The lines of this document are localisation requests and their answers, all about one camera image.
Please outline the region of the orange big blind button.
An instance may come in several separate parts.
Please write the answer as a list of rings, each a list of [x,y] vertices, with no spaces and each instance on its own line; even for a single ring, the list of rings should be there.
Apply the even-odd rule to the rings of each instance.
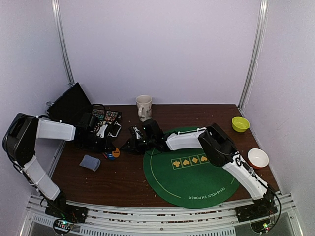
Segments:
[[[121,154],[121,152],[118,148],[116,148],[114,151],[112,151],[112,155],[113,155],[114,159],[119,158],[120,154]]]

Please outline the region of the blue small blind button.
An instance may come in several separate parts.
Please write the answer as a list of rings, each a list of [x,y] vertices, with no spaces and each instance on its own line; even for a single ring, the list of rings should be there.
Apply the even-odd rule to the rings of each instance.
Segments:
[[[111,152],[107,152],[106,153],[106,158],[109,159],[109,160],[115,160],[116,159]]]

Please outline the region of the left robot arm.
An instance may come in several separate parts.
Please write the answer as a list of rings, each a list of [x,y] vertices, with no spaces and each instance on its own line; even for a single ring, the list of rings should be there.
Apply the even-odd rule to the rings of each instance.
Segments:
[[[85,114],[79,122],[71,122],[18,113],[3,138],[2,147],[17,170],[47,201],[52,202],[52,211],[59,218],[67,218],[71,208],[65,203],[66,195],[41,166],[37,143],[56,140],[74,142],[96,152],[112,151],[115,148],[110,142],[119,133],[116,127],[115,122],[98,121],[91,114]]]

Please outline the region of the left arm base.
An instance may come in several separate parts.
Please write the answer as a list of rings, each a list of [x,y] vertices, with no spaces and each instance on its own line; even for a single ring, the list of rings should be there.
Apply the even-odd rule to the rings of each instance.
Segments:
[[[63,206],[58,206],[50,200],[47,200],[47,207],[45,214],[66,220],[72,223],[85,223],[88,209],[82,206],[75,206],[70,204],[65,204]]]

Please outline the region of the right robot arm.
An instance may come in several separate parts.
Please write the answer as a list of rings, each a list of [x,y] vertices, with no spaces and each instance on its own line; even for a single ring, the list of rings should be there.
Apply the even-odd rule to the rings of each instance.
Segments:
[[[251,167],[237,150],[232,139],[216,124],[190,131],[163,133],[158,123],[149,119],[143,122],[143,132],[131,126],[131,137],[121,146],[122,151],[137,155],[151,148],[161,152],[180,149],[202,149],[210,163],[232,174],[249,192],[254,205],[252,212],[264,216],[275,205],[275,191]]]

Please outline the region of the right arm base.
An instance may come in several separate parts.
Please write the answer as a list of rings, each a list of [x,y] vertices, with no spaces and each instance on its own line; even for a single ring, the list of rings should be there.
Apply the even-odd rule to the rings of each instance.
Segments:
[[[235,208],[235,211],[238,221],[245,222],[269,216],[271,212],[277,213],[278,209],[272,197],[271,199],[253,200],[253,204],[238,206]]]

